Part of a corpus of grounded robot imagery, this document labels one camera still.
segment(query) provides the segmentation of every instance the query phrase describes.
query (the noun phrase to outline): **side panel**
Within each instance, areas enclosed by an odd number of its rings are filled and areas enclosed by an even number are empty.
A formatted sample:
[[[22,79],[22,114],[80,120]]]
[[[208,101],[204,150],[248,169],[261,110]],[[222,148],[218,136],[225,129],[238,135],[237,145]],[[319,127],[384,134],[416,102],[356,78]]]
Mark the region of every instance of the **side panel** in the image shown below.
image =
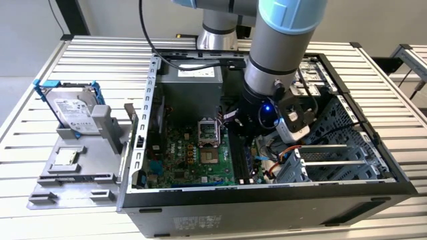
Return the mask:
[[[395,205],[405,197],[324,198],[232,204],[124,208],[141,234],[192,236],[349,225]]]

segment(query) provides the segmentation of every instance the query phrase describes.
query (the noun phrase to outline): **white wall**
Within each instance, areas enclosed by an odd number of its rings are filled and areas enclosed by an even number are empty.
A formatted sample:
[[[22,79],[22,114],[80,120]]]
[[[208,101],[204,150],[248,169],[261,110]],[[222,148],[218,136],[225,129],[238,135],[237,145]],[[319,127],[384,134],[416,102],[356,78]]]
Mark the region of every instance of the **white wall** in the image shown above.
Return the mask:
[[[78,1],[81,8],[89,9],[94,35],[142,36],[137,0]],[[170,0],[144,0],[142,7],[153,38],[200,32],[200,9],[178,6]],[[397,44],[427,45],[425,10],[427,0],[329,0],[312,41],[360,42],[371,55],[388,56]]]
[[[141,38],[137,0],[78,0],[92,35]],[[197,35],[202,10],[170,0],[142,0],[146,32],[153,38],[174,38],[176,33]]]
[[[54,0],[52,6],[68,31]],[[62,36],[48,0],[0,0],[0,36],[0,76],[33,77]]]
[[[78,0],[92,35],[141,37],[137,0]],[[142,0],[153,38],[196,35],[202,11]],[[66,30],[54,0],[53,9]],[[388,56],[400,43],[425,44],[427,0],[329,0],[313,41],[360,42],[371,55]],[[61,36],[48,0],[0,0],[0,76],[34,76]]]
[[[427,45],[427,0],[329,0],[312,40],[359,42],[371,56],[397,44]]]

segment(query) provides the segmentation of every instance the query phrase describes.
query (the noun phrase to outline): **metal rail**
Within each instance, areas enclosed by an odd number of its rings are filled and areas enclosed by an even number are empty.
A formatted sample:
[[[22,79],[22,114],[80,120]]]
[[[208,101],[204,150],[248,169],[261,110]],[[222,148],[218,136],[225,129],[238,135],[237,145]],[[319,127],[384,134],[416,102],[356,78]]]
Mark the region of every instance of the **metal rail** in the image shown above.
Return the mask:
[[[154,39],[161,48],[193,49],[193,39]],[[61,42],[37,78],[101,86],[112,117],[126,121],[124,103],[141,110],[150,49],[144,39],[76,36]],[[238,42],[248,51],[249,40]],[[311,42],[308,53],[325,54],[389,152],[419,192],[349,227],[268,231],[186,239],[377,240],[427,237],[427,120],[363,49],[348,43]],[[54,116],[28,88],[0,130],[0,238],[144,239],[114,207],[28,210],[45,160],[57,139]]]

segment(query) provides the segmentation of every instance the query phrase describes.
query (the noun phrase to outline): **black cable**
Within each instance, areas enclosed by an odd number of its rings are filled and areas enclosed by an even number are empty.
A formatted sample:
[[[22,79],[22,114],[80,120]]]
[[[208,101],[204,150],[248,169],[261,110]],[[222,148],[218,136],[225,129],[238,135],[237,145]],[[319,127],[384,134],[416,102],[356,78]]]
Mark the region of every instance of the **black cable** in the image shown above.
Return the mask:
[[[257,122],[258,122],[258,125],[261,126],[262,129],[266,129],[266,130],[274,129],[277,127],[277,125],[278,125],[280,119],[276,120],[276,123],[273,124],[273,126],[265,126],[262,124],[262,121],[261,121],[261,109],[262,109],[262,105],[257,109]]]
[[[190,67],[190,68],[185,68],[185,67],[180,67],[177,65],[174,65],[173,63],[170,63],[161,55],[160,53],[157,52],[156,48],[154,48],[154,45],[152,43],[152,40],[149,39],[148,37],[148,33],[146,33],[146,29],[145,29],[145,24],[144,24],[144,16],[142,16],[142,0],[138,0],[138,21],[140,21],[140,26],[141,26],[141,31],[144,33],[144,36],[145,36],[145,40],[148,42],[148,45],[153,51],[154,54],[157,54],[158,58],[162,60],[162,62],[169,65],[170,67],[176,68],[177,70],[181,70],[181,71],[196,71],[196,70],[201,70],[201,69],[208,69],[208,68],[212,68],[212,67],[217,67],[217,66],[229,66],[229,64],[224,64],[224,63],[213,63],[213,64],[208,64],[208,65],[204,65],[204,66],[197,66],[197,67]]]
[[[408,97],[409,100],[412,100],[412,98],[415,97],[416,92],[417,92],[417,91],[413,91],[413,92],[412,92],[412,95]]]
[[[54,20],[56,20],[57,26],[58,26],[58,28],[60,28],[60,30],[61,30],[61,34],[64,35],[65,32],[64,32],[62,26],[60,25],[60,21],[58,21],[58,19],[56,18],[56,15],[54,15],[54,12],[53,12],[53,8],[52,8],[50,0],[46,0],[46,1],[48,1],[48,6],[50,7],[52,15],[53,15],[53,18],[54,18]]]
[[[347,124],[347,125],[344,125],[344,126],[340,126],[340,127],[337,127],[337,128],[331,129],[331,130],[329,130],[325,134],[323,134],[316,140],[313,140],[309,145],[316,145],[316,144],[319,144],[319,142],[320,142],[321,140],[324,140],[324,139],[325,139],[325,136],[329,135],[331,133],[335,133],[335,132],[339,131],[339,130],[344,130],[344,129],[347,129],[347,128],[351,128],[351,127],[353,127],[353,126],[356,126],[356,125],[359,125],[359,124],[363,124],[363,123],[365,123],[365,121],[357,121],[357,122],[355,122],[355,123],[349,123],[349,124]]]
[[[305,90],[305,92],[307,92],[307,95],[308,95],[308,97],[309,97],[311,100],[312,100],[312,103],[313,103],[312,113],[313,113],[313,115],[316,115],[316,114],[317,114],[317,110],[319,110],[319,105],[317,105],[316,99],[315,99],[312,93],[309,92],[309,88],[308,88],[308,86],[307,86],[307,82],[305,82],[305,80],[304,80],[304,78],[303,78],[301,75],[299,75],[299,79],[300,79],[301,85],[303,85],[303,87],[304,87],[304,90]]]
[[[403,82],[404,82],[404,80],[407,79],[407,77],[408,77],[408,75],[409,75],[409,73],[412,72],[412,69],[407,72],[407,74],[404,75],[404,78],[401,79],[401,82],[399,83],[399,88],[400,88],[400,86],[401,86],[401,84],[403,84]]]

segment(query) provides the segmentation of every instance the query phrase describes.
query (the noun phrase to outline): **blue drive bracket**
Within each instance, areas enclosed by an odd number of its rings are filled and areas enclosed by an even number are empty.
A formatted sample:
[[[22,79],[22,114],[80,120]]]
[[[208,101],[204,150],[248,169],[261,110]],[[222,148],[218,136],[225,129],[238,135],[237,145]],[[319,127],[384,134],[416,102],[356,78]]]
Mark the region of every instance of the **blue drive bracket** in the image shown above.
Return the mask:
[[[46,106],[48,106],[48,108],[50,109],[50,111],[52,111],[52,113],[53,113],[53,115],[54,115],[54,117],[56,117],[56,120],[57,120],[57,122],[58,122],[60,128],[64,129],[65,126],[64,126],[64,124],[62,124],[62,122],[61,122],[61,120],[60,120],[60,118],[58,118],[58,115],[57,115],[56,112],[53,111],[53,108],[52,108],[52,106],[50,106],[50,103],[49,103],[49,101],[46,100],[46,96],[44,95],[42,91],[41,91],[40,82],[41,82],[40,79],[34,79],[34,80],[33,80],[33,82],[32,82],[32,84],[33,84],[33,90],[34,90],[34,92],[38,94],[41,101],[46,103]],[[56,86],[52,86],[50,88],[56,88],[56,87],[61,84],[60,81],[46,81],[46,82],[52,82],[52,83],[50,83],[52,85],[56,84]]]
[[[40,82],[41,82],[40,79],[34,79],[33,80],[33,82],[32,82],[33,90],[38,94],[41,101],[46,103],[46,106],[50,109],[50,111],[52,111],[52,113],[53,113],[53,115],[54,115],[54,117],[57,119],[60,128],[64,129],[65,128],[64,123],[61,122],[61,120],[60,120],[60,118],[57,116],[57,113],[54,112],[54,110],[53,110],[53,108],[50,106],[50,103],[49,103],[49,101],[46,99],[46,96],[42,93],[42,88],[45,88],[45,89],[58,88],[60,86],[64,86],[66,83],[64,83],[64,85],[62,85],[58,80],[46,80],[44,82],[44,84],[40,85]],[[96,97],[97,103],[100,105],[105,105],[105,100],[104,100],[104,97],[102,97],[100,84],[93,80],[89,84],[85,84],[85,86],[90,86],[93,88],[94,97]],[[81,134],[77,131],[73,131],[73,133],[74,133],[74,137],[80,138]]]
[[[94,88],[97,103],[105,105],[100,84],[93,80],[90,86]]]

